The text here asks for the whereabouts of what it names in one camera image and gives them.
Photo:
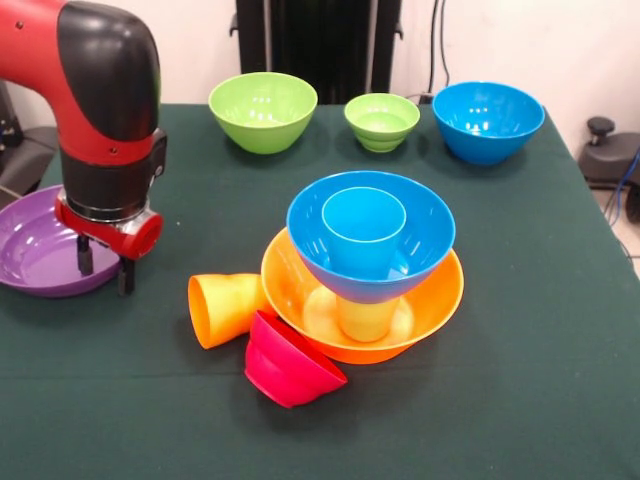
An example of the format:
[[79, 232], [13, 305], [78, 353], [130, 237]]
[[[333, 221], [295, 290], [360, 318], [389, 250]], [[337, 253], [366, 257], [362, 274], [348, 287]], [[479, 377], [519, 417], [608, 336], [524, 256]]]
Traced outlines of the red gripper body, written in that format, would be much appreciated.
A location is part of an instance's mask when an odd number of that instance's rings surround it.
[[111, 222], [85, 218], [71, 209], [65, 196], [57, 196], [54, 213], [61, 223], [77, 234], [131, 260], [139, 260], [153, 249], [163, 227], [162, 216], [153, 211], [149, 203], [130, 218]]

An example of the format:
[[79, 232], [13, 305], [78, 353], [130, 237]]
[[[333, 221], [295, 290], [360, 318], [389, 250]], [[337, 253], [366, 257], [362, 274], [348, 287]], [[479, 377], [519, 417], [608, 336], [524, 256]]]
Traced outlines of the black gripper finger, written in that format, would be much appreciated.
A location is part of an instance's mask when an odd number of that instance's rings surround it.
[[136, 261], [125, 256], [119, 258], [118, 294], [129, 296], [135, 290]]
[[85, 235], [78, 235], [76, 239], [77, 267], [82, 276], [93, 274], [93, 252], [90, 239]]

